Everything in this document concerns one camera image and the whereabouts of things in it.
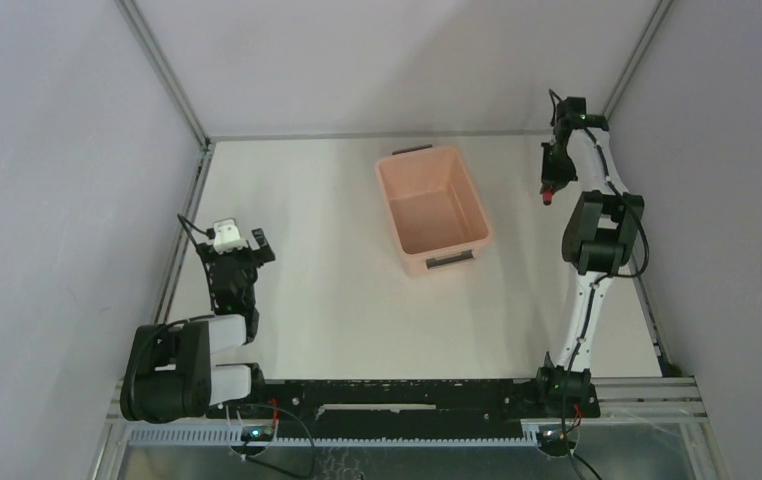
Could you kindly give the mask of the pink plastic bin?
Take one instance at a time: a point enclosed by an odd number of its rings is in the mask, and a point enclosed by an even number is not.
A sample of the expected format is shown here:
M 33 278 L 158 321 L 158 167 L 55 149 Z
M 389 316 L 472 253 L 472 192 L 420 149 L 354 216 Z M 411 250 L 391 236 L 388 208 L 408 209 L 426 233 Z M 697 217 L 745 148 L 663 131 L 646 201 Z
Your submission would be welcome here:
M 375 173 L 408 275 L 474 260 L 492 242 L 492 225 L 458 147 L 397 151 L 379 159 Z

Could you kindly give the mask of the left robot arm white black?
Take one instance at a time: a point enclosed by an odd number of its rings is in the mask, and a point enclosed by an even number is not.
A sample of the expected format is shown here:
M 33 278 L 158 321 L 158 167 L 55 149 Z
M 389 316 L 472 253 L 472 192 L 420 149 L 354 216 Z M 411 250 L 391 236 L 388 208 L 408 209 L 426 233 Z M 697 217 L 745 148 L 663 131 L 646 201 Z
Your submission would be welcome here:
M 267 409 L 270 392 L 254 380 L 254 364 L 215 359 L 257 336 L 255 285 L 260 268 L 276 256 L 262 229 L 251 234 L 255 247 L 234 224 L 223 222 L 215 226 L 211 241 L 196 245 L 209 313 L 136 330 L 120 396 L 125 419 L 170 423 L 201 417 L 228 401 L 247 417 Z

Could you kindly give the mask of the controller circuit board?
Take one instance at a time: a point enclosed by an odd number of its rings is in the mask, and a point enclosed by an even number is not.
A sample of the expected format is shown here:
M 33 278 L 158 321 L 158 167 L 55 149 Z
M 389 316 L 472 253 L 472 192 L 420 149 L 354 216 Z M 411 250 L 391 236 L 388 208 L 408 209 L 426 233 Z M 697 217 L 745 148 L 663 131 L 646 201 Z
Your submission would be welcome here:
M 562 458 L 570 456 L 576 447 L 576 442 L 571 440 L 560 429 L 538 431 L 536 440 L 538 450 L 548 457 Z
M 274 429 L 271 427 L 245 427 L 241 434 L 242 443 L 271 442 L 274 436 Z

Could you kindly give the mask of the left controller circuit board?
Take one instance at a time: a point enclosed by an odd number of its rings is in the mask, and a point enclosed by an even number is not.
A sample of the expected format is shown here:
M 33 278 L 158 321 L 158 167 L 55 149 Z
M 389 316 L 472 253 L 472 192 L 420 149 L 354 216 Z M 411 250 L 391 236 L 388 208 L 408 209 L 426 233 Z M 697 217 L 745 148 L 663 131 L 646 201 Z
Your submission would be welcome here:
M 274 429 L 271 427 L 245 427 L 241 434 L 242 443 L 271 442 L 274 436 Z

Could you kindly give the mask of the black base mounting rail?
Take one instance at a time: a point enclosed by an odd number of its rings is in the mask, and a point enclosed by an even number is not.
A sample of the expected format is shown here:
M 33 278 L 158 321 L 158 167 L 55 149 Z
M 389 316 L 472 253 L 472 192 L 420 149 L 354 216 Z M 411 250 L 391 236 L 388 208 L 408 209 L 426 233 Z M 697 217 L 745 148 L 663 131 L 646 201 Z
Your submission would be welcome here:
M 561 420 L 537 404 L 535 380 L 283 380 L 256 385 L 245 399 L 212 407 L 216 419 L 260 421 L 292 434 L 375 436 L 508 433 L 513 425 L 543 420 L 570 428 L 600 417 Z

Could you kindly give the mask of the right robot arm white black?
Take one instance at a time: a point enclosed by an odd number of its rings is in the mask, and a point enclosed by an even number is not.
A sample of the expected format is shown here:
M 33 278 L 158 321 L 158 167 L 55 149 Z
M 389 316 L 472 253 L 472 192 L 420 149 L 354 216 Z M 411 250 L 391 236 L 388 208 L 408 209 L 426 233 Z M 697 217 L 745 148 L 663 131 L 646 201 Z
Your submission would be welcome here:
M 567 293 L 565 338 L 547 352 L 535 379 L 541 412 L 561 420 L 590 417 L 597 405 L 591 357 L 605 295 L 619 278 L 635 246 L 649 249 L 641 219 L 642 196 L 620 178 L 605 116 L 587 110 L 583 97 L 551 92 L 552 137 L 543 143 L 540 195 L 550 205 L 576 182 L 580 195 L 561 239 L 561 257 L 574 271 Z

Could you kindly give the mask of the right controller circuit board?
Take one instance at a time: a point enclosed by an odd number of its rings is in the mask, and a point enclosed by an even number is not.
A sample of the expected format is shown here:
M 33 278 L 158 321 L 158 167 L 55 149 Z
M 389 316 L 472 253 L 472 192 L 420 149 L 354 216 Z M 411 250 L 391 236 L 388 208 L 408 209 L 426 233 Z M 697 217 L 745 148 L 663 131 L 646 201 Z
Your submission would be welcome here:
M 562 458 L 570 456 L 576 447 L 576 442 L 571 440 L 560 429 L 538 431 L 536 440 L 538 450 L 548 457 Z

